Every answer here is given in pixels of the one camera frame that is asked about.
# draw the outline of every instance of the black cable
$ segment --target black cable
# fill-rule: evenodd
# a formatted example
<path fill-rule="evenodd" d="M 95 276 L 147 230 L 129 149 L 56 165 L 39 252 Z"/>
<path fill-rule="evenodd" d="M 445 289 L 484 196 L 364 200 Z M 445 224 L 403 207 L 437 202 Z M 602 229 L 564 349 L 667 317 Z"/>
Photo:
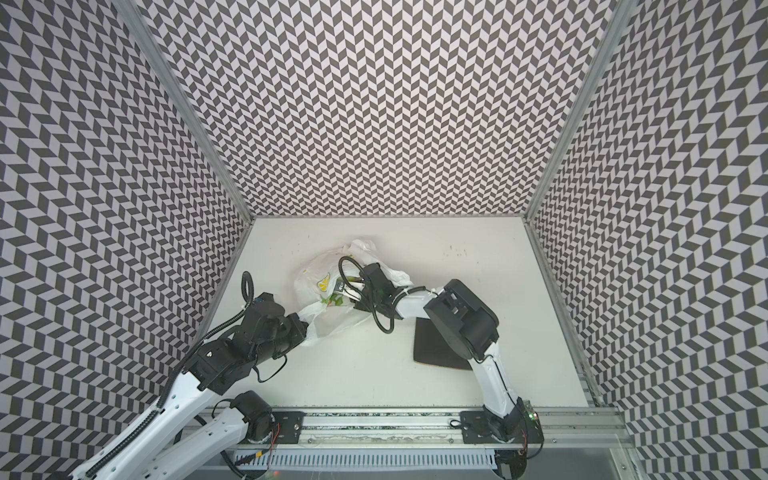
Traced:
<path fill-rule="evenodd" d="M 210 411 L 210 417 L 212 419 L 216 418 L 216 408 L 219 406 L 222 402 L 232 402 L 234 399 L 221 399 L 218 402 L 216 402 L 216 405 L 214 405 L 214 409 Z"/>
<path fill-rule="evenodd" d="M 371 314 L 373 315 L 373 321 L 376 322 L 376 326 L 379 327 L 379 330 L 381 330 L 382 332 L 387 333 L 387 334 L 390 334 L 390 333 L 394 332 L 395 331 L 395 320 L 394 320 L 394 318 L 390 318 L 389 319 L 389 328 L 388 329 L 384 328 L 384 325 L 382 325 L 381 322 L 379 321 L 379 316 L 376 314 L 376 305 L 375 305 L 375 303 L 373 301 L 372 293 L 371 293 L 371 297 L 366 297 L 366 296 L 364 296 L 362 294 L 362 290 L 358 290 L 356 286 L 353 286 L 349 282 L 349 280 L 346 278 L 346 275 L 344 275 L 344 262 L 350 262 L 352 265 L 356 266 L 357 269 L 360 271 L 360 275 L 361 276 L 366 275 L 362 271 L 362 265 L 360 265 L 357 262 L 357 260 L 353 259 L 352 257 L 348 257 L 348 256 L 341 257 L 341 258 L 339 258 L 339 276 L 341 276 L 341 280 L 344 283 L 344 285 L 349 287 L 349 289 L 352 290 L 353 292 L 357 292 L 357 294 L 360 295 L 360 301 L 363 302 L 363 305 L 365 305 L 368 308 L 368 310 L 371 311 Z"/>
<path fill-rule="evenodd" d="M 362 291 L 358 290 L 357 287 L 353 286 L 349 282 L 349 280 L 346 278 L 346 275 L 344 274 L 345 261 L 348 261 L 352 265 L 356 266 L 357 269 L 360 271 L 361 276 L 365 275 L 364 272 L 362 271 L 362 266 L 357 262 L 357 260 L 355 260 L 352 257 L 344 256 L 339 258 L 339 276 L 341 277 L 342 282 L 344 283 L 345 286 L 349 287 L 350 290 L 352 290 L 353 292 L 357 292 L 357 294 L 360 295 L 360 301 L 363 302 L 363 305 L 365 305 L 366 308 L 368 308 L 368 310 L 371 311 L 371 314 L 373 315 L 373 321 L 376 322 L 376 326 L 379 327 L 379 330 L 381 330 L 384 333 L 389 334 L 395 331 L 395 314 L 396 314 L 397 303 L 400 300 L 402 300 L 404 297 L 410 295 L 411 293 L 427 290 L 425 286 L 414 286 L 411 289 L 402 290 L 400 293 L 397 293 L 395 296 L 395 299 L 392 301 L 392 315 L 389 317 L 389 328 L 386 329 L 384 328 L 384 325 L 382 325 L 381 322 L 379 321 L 379 316 L 376 313 L 376 304 L 372 298 L 373 293 L 371 292 L 371 295 L 367 298 L 364 297 L 362 294 Z"/>
<path fill-rule="evenodd" d="M 98 471 L 104 467 L 104 465 L 108 464 L 115 456 L 117 456 L 117 454 L 125 450 L 125 448 L 128 447 L 152 423 L 155 417 L 164 411 L 163 406 L 165 406 L 165 402 L 168 400 L 170 390 L 173 388 L 174 382 L 176 382 L 176 378 L 179 376 L 190 359 L 195 355 L 195 353 L 197 353 L 197 351 L 203 345 L 203 342 L 209 339 L 211 336 L 216 335 L 221 330 L 232 325 L 237 320 L 243 318 L 245 315 L 245 310 L 247 310 L 247 308 L 253 302 L 253 277 L 251 277 L 249 272 L 243 272 L 243 276 L 240 279 L 240 291 L 243 294 L 243 300 L 246 300 L 245 307 L 237 315 L 222 323 L 218 327 L 212 329 L 210 332 L 204 335 L 203 338 L 192 345 L 192 347 L 187 351 L 181 361 L 177 363 L 176 366 L 170 371 L 170 375 L 168 375 L 168 378 L 163 385 L 163 389 L 161 390 L 160 396 L 157 398 L 157 402 L 155 403 L 155 409 L 149 412 L 149 415 L 147 415 L 147 417 L 141 421 L 141 423 L 133 432 L 131 432 L 125 439 L 118 443 L 112 450 L 102 456 L 98 462 L 94 464 L 94 466 L 90 467 L 88 471 L 85 472 L 85 476 L 87 478 L 95 477 Z"/>
<path fill-rule="evenodd" d="M 283 354 L 283 355 L 282 355 L 282 357 L 285 359 L 285 362 L 283 362 L 283 364 L 280 366 L 280 368 L 279 368 L 279 369 L 277 369 L 277 371 L 276 371 L 275 373 L 273 373 L 272 375 L 270 375 L 270 377 L 269 377 L 268 379 L 266 379 L 266 380 L 262 380 L 262 379 L 261 379 L 261 377 L 259 376 L 259 369 L 258 369 L 257 367 L 253 367 L 253 369 L 254 369 L 254 370 L 256 370 L 256 381 L 257 381 L 258 383 L 264 383 L 264 382 L 266 382 L 267 380 L 271 380 L 271 379 L 272 379 L 272 377 L 274 377 L 275 375 L 277 375 L 278 373 L 280 373 L 280 370 L 282 370 L 282 369 L 283 369 L 283 367 L 284 367 L 285 365 L 287 365 L 287 364 L 288 364 L 288 355 L 285 355 L 285 354 Z"/>
<path fill-rule="evenodd" d="M 520 412 L 520 415 L 522 415 L 522 421 L 523 421 L 523 427 L 525 427 L 525 438 L 526 438 L 526 444 L 528 439 L 528 422 L 525 421 L 525 412 L 523 409 L 518 405 L 518 403 L 512 399 L 512 396 L 509 395 L 509 389 L 507 388 L 507 384 L 504 381 L 504 376 L 502 375 L 501 369 L 499 369 L 498 364 L 496 363 L 496 358 L 494 356 L 489 355 L 493 359 L 493 365 L 496 367 L 496 371 L 498 372 L 498 377 L 502 379 L 502 385 L 504 386 L 504 391 L 507 393 L 507 397 L 512 401 L 512 405 L 515 406 L 515 408 Z M 536 455 L 541 453 L 541 450 L 544 448 L 544 434 L 541 435 L 541 444 L 538 446 L 538 450 L 535 454 L 528 456 L 528 447 L 525 447 L 525 459 L 530 460 L 531 458 L 534 458 Z"/>
<path fill-rule="evenodd" d="M 541 444 L 538 446 L 538 450 L 536 450 L 536 453 L 531 455 L 530 457 L 525 457 L 526 460 L 530 460 L 531 458 L 534 458 L 536 455 L 541 453 L 541 450 L 544 448 L 544 438 L 542 436 L 541 438 Z"/>

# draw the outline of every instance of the enclosure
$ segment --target enclosure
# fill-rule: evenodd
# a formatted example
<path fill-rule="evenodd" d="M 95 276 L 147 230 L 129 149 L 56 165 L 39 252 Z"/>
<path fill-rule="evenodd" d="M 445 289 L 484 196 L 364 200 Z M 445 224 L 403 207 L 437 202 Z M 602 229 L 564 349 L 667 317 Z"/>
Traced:
<path fill-rule="evenodd" d="M 615 409 L 651 478 L 768 478 L 764 2 L 0 8 L 5 474 L 96 453 L 242 271 L 296 310 L 296 269 L 364 237 L 467 283 L 520 393 Z M 368 322 L 237 388 L 481 405 L 412 331 Z"/>

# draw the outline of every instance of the black mounting plate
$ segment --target black mounting plate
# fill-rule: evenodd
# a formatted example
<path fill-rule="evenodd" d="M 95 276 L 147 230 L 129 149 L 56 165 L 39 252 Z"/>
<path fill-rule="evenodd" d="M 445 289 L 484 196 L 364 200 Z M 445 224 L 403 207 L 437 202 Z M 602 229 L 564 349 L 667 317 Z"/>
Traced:
<path fill-rule="evenodd" d="M 280 433 L 277 434 L 275 443 L 295 445 L 299 443 L 299 435 L 304 423 L 304 412 L 272 412 L 277 423 L 280 424 Z"/>
<path fill-rule="evenodd" d="M 485 417 L 485 413 L 479 410 L 467 410 L 460 412 L 458 417 L 462 422 L 462 439 L 466 445 L 480 445 L 495 443 L 499 445 L 507 445 L 510 443 L 520 444 L 523 443 L 523 429 L 525 429 L 525 435 L 528 437 L 528 447 L 532 445 L 538 445 L 544 440 L 544 433 L 541 432 L 541 423 L 538 421 L 530 420 L 523 417 L 523 422 L 520 422 L 515 431 L 512 434 L 511 442 L 500 442 L 491 434 L 491 429 L 488 426 L 488 419 Z"/>

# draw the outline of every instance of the plastic bag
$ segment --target plastic bag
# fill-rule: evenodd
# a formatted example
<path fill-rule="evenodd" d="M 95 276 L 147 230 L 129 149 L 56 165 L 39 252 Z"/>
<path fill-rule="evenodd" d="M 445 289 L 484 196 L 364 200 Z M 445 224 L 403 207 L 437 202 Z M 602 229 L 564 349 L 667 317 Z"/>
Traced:
<path fill-rule="evenodd" d="M 302 267 L 293 281 L 299 300 L 299 318 L 307 322 L 304 346 L 317 344 L 321 339 L 351 328 L 371 318 L 369 312 L 356 310 L 352 300 L 340 293 L 343 288 L 339 276 L 339 258 L 349 255 L 365 266 L 381 265 L 382 271 L 395 286 L 411 286 L 411 278 L 400 270 L 392 270 L 376 256 L 376 245 L 371 240 L 354 240 L 350 245 L 321 253 Z M 343 265 L 346 276 L 358 276 L 350 262 Z"/>

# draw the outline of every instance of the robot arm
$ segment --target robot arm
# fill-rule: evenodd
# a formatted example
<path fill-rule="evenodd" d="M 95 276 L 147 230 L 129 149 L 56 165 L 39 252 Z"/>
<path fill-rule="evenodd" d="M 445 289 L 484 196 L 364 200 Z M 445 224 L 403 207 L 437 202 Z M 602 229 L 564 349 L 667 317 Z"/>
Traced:
<path fill-rule="evenodd" d="M 394 287 L 377 263 L 361 267 L 361 276 L 364 287 L 356 291 L 357 307 L 387 315 L 392 322 L 396 317 L 431 319 L 451 349 L 469 361 L 493 436 L 500 442 L 511 441 L 523 421 L 525 406 L 511 388 L 499 358 L 496 315 L 458 280 L 433 293 L 424 287 Z M 212 423 L 161 451 L 191 419 L 203 422 L 197 414 L 236 381 L 252 369 L 258 371 L 257 366 L 269 358 L 283 358 L 306 337 L 306 324 L 295 313 L 285 316 L 271 294 L 253 298 L 248 273 L 243 274 L 243 298 L 247 301 L 243 311 L 211 330 L 204 340 L 229 329 L 216 339 L 192 346 L 158 401 L 101 452 L 75 468 L 69 478 L 89 480 L 98 474 L 99 480 L 175 480 L 244 439 L 264 443 L 273 434 L 276 423 L 271 407 L 255 392 L 245 392 Z M 239 319 L 243 322 L 232 326 Z M 222 456 L 233 471 L 247 477 L 237 471 L 226 453 Z M 54 474 L 52 478 L 67 477 Z"/>
<path fill-rule="evenodd" d="M 483 395 L 488 426 L 501 442 L 512 439 L 526 414 L 525 404 L 512 389 L 498 348 L 498 318 L 464 283 L 451 280 L 439 293 L 423 287 L 394 287 L 379 264 L 362 268 L 363 302 L 373 299 L 384 315 L 429 318 L 451 349 L 469 361 Z"/>

